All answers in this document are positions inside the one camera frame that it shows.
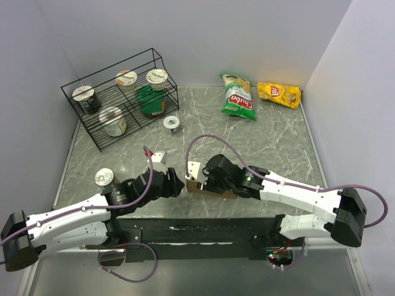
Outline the brown cardboard box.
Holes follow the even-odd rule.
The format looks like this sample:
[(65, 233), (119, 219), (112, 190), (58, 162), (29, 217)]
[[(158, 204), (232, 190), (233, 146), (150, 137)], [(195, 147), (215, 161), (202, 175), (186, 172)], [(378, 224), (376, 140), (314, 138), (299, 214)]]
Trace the brown cardboard box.
[(211, 187), (207, 187), (206, 185), (201, 184), (195, 179), (193, 180), (187, 179), (186, 188), (188, 192), (221, 197), (224, 199), (236, 199), (238, 197), (232, 191), (223, 191), (223, 192), (218, 192), (216, 190), (213, 191)]

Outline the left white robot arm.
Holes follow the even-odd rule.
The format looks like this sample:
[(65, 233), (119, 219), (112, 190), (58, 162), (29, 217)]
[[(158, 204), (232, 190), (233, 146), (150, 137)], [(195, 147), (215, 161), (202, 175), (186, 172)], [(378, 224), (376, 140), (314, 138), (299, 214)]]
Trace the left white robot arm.
[(147, 170), (59, 210), (30, 216), (22, 210), (13, 212), (1, 230), (1, 264), (7, 272), (14, 272), (39, 257), (79, 245), (114, 248), (122, 240), (121, 230), (114, 226), (117, 217), (160, 197), (178, 197), (184, 186), (174, 168), (165, 173)]

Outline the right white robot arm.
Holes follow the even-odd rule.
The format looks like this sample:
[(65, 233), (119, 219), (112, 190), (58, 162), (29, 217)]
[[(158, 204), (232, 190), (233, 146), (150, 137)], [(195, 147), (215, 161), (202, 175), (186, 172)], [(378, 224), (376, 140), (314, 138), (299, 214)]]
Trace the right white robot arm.
[(367, 214), (353, 187), (325, 191), (284, 178), (258, 166), (237, 166), (222, 154), (206, 164), (188, 162), (188, 173), (201, 190), (238, 197), (278, 202), (306, 211), (305, 215), (281, 216), (270, 230), (275, 245), (300, 237), (329, 237), (346, 247), (360, 247)]

